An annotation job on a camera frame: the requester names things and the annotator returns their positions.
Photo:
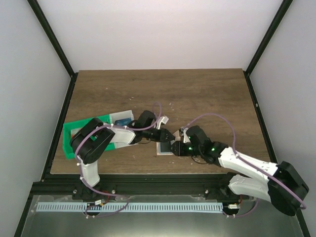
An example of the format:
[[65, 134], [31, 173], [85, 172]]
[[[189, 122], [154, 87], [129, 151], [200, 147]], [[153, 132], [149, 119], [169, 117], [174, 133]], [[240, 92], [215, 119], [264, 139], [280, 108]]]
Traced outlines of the beige card holder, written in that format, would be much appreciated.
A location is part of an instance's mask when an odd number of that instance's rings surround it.
[[171, 146], [176, 142], [181, 140], [182, 131], [177, 130], [173, 133], [175, 139], [166, 143], [156, 143], [157, 155], [158, 156], [170, 156], [173, 155]]

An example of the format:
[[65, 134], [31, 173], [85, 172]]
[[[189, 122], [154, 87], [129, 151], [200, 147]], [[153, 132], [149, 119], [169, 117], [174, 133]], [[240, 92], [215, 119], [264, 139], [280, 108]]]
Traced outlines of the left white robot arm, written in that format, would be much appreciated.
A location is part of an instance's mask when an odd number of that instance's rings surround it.
[[135, 145], [143, 139], [158, 143], [174, 141], [175, 136], [161, 127], [167, 121], [166, 117], [156, 116], [148, 110], [129, 122], [106, 123], [92, 118], [70, 140], [70, 147], [80, 167], [80, 180], [85, 184], [83, 193], [89, 199], [100, 196], [97, 161], [110, 144]]

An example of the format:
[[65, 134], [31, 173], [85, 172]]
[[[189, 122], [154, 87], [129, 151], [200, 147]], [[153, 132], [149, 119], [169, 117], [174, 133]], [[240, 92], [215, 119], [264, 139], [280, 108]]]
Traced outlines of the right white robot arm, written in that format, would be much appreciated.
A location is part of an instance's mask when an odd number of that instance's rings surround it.
[[236, 171], [219, 187], [220, 195], [230, 199], [246, 195], [270, 202], [278, 211], [295, 216], [305, 208], [303, 200], [309, 187], [288, 162], [280, 164], [258, 160], [233, 147], [212, 141], [199, 126], [179, 129], [171, 142], [171, 151], [179, 157], [200, 157], [206, 164]]

